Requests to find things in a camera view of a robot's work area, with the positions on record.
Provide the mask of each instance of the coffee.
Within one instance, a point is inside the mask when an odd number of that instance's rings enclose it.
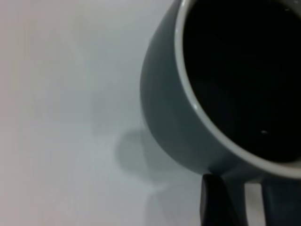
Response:
[[[301,156],[301,20],[264,0],[199,0],[183,35],[186,71],[211,121],[271,161]]]

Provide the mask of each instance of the white table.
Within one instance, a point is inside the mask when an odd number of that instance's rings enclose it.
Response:
[[[172,0],[0,0],[0,225],[199,226],[201,176],[143,125]]]

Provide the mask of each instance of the mug rim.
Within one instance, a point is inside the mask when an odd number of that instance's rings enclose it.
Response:
[[[193,111],[196,113],[196,115],[202,121],[205,127],[210,131],[210,133],[224,147],[226,147],[230,152],[238,156],[240,159],[246,161],[251,165],[254,165],[257,168],[260,168],[263,171],[267,171],[277,176],[301,179],[301,168],[290,166],[289,163],[278,163],[268,161],[238,146],[217,128],[217,126],[210,120],[210,118],[198,102],[187,76],[183,54],[183,33],[185,22],[191,6],[196,1],[197,0],[181,0],[174,31],[174,52],[177,71],[180,77],[182,87],[184,89],[184,93]]]

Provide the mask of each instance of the ceramic mug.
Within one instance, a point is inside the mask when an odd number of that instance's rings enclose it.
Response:
[[[141,74],[146,123],[173,159],[205,174],[203,225],[247,225],[244,183],[253,181],[262,185],[268,226],[300,226],[301,161],[272,162],[244,150],[210,121],[194,95],[182,41],[185,20],[195,2],[176,0],[150,43]],[[297,0],[282,3],[301,15]]]

